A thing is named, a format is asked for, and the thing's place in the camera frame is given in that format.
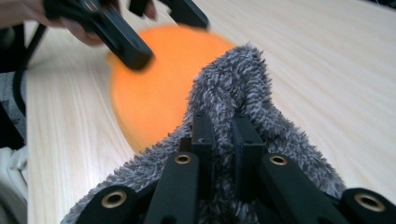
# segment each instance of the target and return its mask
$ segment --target light wood surface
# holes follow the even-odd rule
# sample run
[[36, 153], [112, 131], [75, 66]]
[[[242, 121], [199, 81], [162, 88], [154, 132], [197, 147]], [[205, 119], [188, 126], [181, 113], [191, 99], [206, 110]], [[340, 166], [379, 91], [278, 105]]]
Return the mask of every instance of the light wood surface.
[[[359, 0], [195, 3], [212, 32], [264, 50], [276, 107], [306, 131], [349, 188], [396, 203], [395, 10]], [[156, 5], [157, 22], [126, 9], [123, 15], [136, 31], [172, 23]], [[29, 223], [59, 223], [134, 156], [111, 109], [106, 53], [106, 46], [86, 47], [51, 29], [31, 62]]]

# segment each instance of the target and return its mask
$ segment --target gray plush material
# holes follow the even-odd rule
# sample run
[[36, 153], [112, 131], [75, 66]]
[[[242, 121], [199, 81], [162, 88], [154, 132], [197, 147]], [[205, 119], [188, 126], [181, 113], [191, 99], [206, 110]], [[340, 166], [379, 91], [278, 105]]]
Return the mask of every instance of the gray plush material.
[[179, 139], [191, 137], [195, 111], [203, 111], [209, 116], [217, 144], [214, 158], [216, 195], [212, 202], [200, 202], [200, 223], [257, 222], [253, 205], [238, 202], [233, 193], [231, 120], [235, 111], [250, 119], [270, 152], [295, 159], [319, 189], [340, 197], [346, 188], [342, 179], [309, 144], [305, 133], [274, 107], [270, 89], [271, 80], [266, 74], [261, 52], [250, 45], [229, 50], [203, 68], [194, 80], [182, 124], [90, 190], [62, 223], [75, 223], [94, 194], [105, 187], [123, 185], [139, 191], [158, 179], [168, 155], [177, 151]]

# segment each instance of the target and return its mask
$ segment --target orange ball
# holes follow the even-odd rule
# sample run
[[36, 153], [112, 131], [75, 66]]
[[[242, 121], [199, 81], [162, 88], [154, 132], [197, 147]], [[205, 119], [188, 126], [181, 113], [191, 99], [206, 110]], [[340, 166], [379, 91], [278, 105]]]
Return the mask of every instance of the orange ball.
[[183, 120], [193, 79], [233, 44], [219, 35], [187, 26], [141, 32], [154, 53], [144, 69], [112, 64], [110, 95], [120, 129], [135, 152], [172, 133]]

